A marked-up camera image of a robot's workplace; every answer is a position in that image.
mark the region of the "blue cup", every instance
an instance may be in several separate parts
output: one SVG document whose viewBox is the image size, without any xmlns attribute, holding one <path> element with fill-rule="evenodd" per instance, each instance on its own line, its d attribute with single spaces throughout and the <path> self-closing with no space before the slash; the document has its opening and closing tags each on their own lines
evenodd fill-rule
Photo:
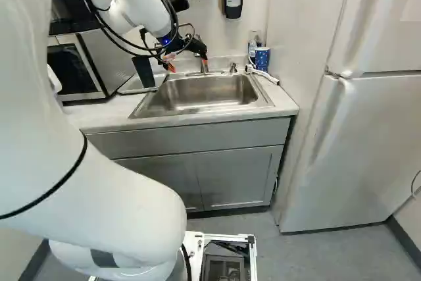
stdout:
<svg viewBox="0 0 421 281">
<path fill-rule="evenodd" d="M 256 69 L 268 72 L 270 58 L 269 47 L 256 48 Z"/>
</svg>

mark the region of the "countertop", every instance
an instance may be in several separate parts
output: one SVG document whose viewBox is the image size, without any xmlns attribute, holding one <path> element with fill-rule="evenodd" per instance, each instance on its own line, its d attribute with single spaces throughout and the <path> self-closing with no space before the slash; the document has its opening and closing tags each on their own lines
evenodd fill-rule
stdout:
<svg viewBox="0 0 421 281">
<path fill-rule="evenodd" d="M 104 103 L 69 105 L 63 107 L 63 109 L 73 125 L 86 134 L 294 116 L 298 113 L 298 106 L 281 87 L 274 85 L 261 76 L 255 76 L 255 78 L 272 100 L 273 107 L 240 113 L 207 113 L 129 119 L 128 116 L 147 95 L 144 93 L 124 96 L 115 95 Z"/>
</svg>

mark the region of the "sink basin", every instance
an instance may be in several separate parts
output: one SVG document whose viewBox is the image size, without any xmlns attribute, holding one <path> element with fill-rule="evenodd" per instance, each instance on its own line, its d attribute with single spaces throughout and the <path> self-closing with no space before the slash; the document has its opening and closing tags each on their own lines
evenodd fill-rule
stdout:
<svg viewBox="0 0 421 281">
<path fill-rule="evenodd" d="M 273 105 L 244 74 L 172 76 L 148 95 L 129 118 L 241 111 Z"/>
</svg>

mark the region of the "refrigerator handle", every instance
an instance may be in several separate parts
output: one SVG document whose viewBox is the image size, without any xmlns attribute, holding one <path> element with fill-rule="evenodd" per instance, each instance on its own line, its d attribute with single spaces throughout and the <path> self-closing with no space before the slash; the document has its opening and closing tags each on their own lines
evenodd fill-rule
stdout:
<svg viewBox="0 0 421 281">
<path fill-rule="evenodd" d="M 348 119 L 349 110 L 355 100 L 355 88 L 351 81 L 344 78 L 339 78 L 338 81 L 344 88 L 343 97 L 339 100 L 339 107 L 329 123 L 328 129 L 324 134 L 324 138 L 319 142 L 319 150 L 313 155 L 311 165 L 317 163 L 329 154 L 339 135 L 339 132 L 342 130 L 342 126 Z"/>
</svg>

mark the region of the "bottle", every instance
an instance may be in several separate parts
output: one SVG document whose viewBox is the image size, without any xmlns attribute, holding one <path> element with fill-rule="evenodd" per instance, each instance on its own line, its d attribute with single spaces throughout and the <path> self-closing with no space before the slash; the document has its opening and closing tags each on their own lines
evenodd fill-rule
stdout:
<svg viewBox="0 0 421 281">
<path fill-rule="evenodd" d="M 249 45 L 248 51 L 251 62 L 256 63 L 256 48 L 262 47 L 262 35 L 261 31 L 252 30 L 249 32 Z"/>
</svg>

